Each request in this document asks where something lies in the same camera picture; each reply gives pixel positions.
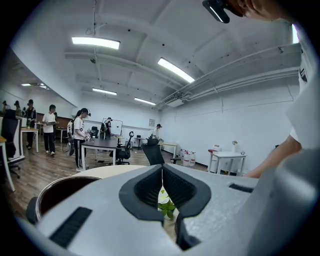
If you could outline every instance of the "ceiling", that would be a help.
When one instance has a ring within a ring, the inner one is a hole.
[[[300,62],[299,50],[288,48],[291,58],[284,58],[278,49],[291,44],[286,21],[230,14],[230,23],[222,24],[202,6],[202,0],[68,0],[47,18],[52,19],[50,33],[55,36],[41,50],[58,53],[72,66],[70,76],[76,86],[84,92],[92,87],[117,92],[108,97],[136,104],[141,102],[135,97],[160,103],[188,84],[158,65],[160,58],[193,77],[195,85],[207,75],[196,93]],[[93,35],[120,41],[120,47],[72,43],[72,37]],[[183,90],[186,93],[191,87]]]

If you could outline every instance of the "white shirt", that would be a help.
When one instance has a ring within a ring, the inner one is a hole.
[[[159,129],[155,128],[153,130],[153,137],[155,137],[156,139],[159,139]]]
[[[52,113],[50,114],[49,112],[45,113],[43,118],[42,118],[42,122],[55,122],[56,121],[56,117],[55,115]],[[48,133],[53,133],[54,132],[54,126],[53,125],[43,125],[43,132],[48,134]]]
[[[299,68],[299,95],[307,88],[312,76],[316,71],[316,64],[314,63],[314,58],[311,55],[310,49],[304,36],[304,32],[297,28],[299,42],[301,44],[301,64]],[[294,128],[291,129],[290,135],[297,142],[300,143],[300,140],[297,136],[297,133]]]
[[[85,122],[83,119],[81,119],[79,116],[75,118],[74,123],[73,123],[73,134],[74,134],[74,138],[76,140],[82,140],[84,141],[84,137],[86,137],[86,133],[85,133]],[[79,136],[76,133],[76,130],[79,130],[80,133],[82,134],[82,136]]]

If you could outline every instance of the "person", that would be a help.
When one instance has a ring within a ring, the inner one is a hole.
[[[11,109],[11,107],[7,104],[7,101],[6,101],[6,100],[4,100],[4,101],[2,102],[2,104],[3,104],[3,108],[2,108],[2,112],[3,112],[3,113],[6,113],[6,110],[10,110],[10,109]]]
[[[45,152],[47,154],[51,152],[51,156],[56,154],[54,142],[54,125],[52,124],[53,122],[56,122],[56,117],[54,114],[55,111],[56,106],[50,105],[49,112],[45,113],[42,118]]]
[[[15,105],[15,116],[16,116],[16,117],[21,117],[22,114],[21,114],[21,108],[20,108],[19,101],[16,100],[15,103],[14,103],[14,105]]]
[[[226,5],[232,13],[240,17],[252,19],[273,21],[277,19],[285,19],[291,23],[295,21],[282,9],[282,7],[274,0],[226,0]],[[305,90],[310,77],[314,72],[313,56],[310,48],[308,48],[304,40],[303,31],[297,26],[298,37],[301,43],[301,65],[298,72],[300,93]],[[302,149],[299,138],[292,128],[286,140],[273,150],[268,157],[254,170],[250,171],[246,177],[260,178],[263,172],[270,168],[277,167],[282,160],[291,156]]]
[[[36,109],[34,108],[34,101],[32,99],[29,99],[27,105],[28,105],[28,108],[25,112],[26,118],[27,118],[27,124],[31,128],[34,128],[37,120],[37,112],[36,112]],[[27,140],[26,147],[28,148],[28,150],[30,150],[32,148],[32,143],[34,141],[34,133],[27,132],[26,140]]]
[[[22,116],[23,118],[26,117],[26,107],[25,107],[25,106],[23,107],[23,109],[22,109],[22,111],[21,111],[21,116]]]
[[[104,129],[105,130],[105,135],[108,135],[108,136],[112,135],[112,132],[111,132],[111,121],[112,121],[111,117],[108,117],[108,119],[105,122],[105,129]]]
[[[162,126],[161,126],[160,123],[158,123],[156,125],[156,128],[154,128],[154,130],[153,130],[152,138],[160,140],[160,138],[159,138],[159,130],[160,130],[160,128],[162,128]]]
[[[53,136],[54,136],[54,139],[53,141],[56,142],[56,133],[57,133],[57,126],[59,124],[59,122],[57,121],[57,117],[58,117],[58,113],[57,112],[54,112],[54,120],[55,120],[55,124],[53,125]]]
[[[75,164],[76,164],[76,170],[78,172],[81,172],[82,169],[82,147],[81,144],[86,141],[86,132],[85,132],[85,122],[84,119],[88,116],[88,109],[82,108],[76,113],[76,116],[74,118],[73,122],[73,142],[74,142],[74,152],[75,152]],[[84,149],[84,157],[86,157],[87,151],[86,148]]]

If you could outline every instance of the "whiteboard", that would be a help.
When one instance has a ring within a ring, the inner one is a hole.
[[[111,132],[114,135],[121,135],[121,130],[122,130],[122,121],[119,121],[119,120],[111,121]]]

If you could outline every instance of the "black office chair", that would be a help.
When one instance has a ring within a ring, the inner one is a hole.
[[[5,142],[5,152],[7,158],[13,158],[16,153],[16,147],[14,144],[14,137],[16,129],[18,127],[18,120],[16,119],[16,111],[13,109],[8,109],[5,112],[5,116],[2,120],[2,131],[1,136],[6,139]],[[13,168],[20,170],[21,168],[16,164],[10,164],[8,162],[9,171],[17,176],[20,179],[20,175],[13,171]]]
[[[92,137],[94,136],[95,138],[98,138],[98,133],[99,133],[98,127],[92,126],[91,131],[92,131],[92,133],[91,133]]]
[[[146,157],[149,160],[151,166],[164,164],[165,160],[161,154],[160,146],[158,145],[159,141],[156,138],[149,138],[147,143],[142,145],[143,152],[145,153]],[[174,164],[176,164],[177,160],[180,158],[170,158]]]
[[[124,165],[124,164],[128,164],[130,165],[129,162],[127,161],[124,161],[124,159],[129,159],[130,158],[130,142],[131,142],[131,138],[133,136],[135,136],[134,132],[131,131],[129,133],[129,136],[130,136],[130,139],[128,140],[126,146],[125,146],[125,149],[124,151],[121,150],[121,144],[118,144],[116,150],[115,150],[115,159],[117,160],[117,162],[115,163],[117,166],[118,165]],[[112,151],[110,154],[109,154],[110,157],[113,157],[114,156],[114,152]]]

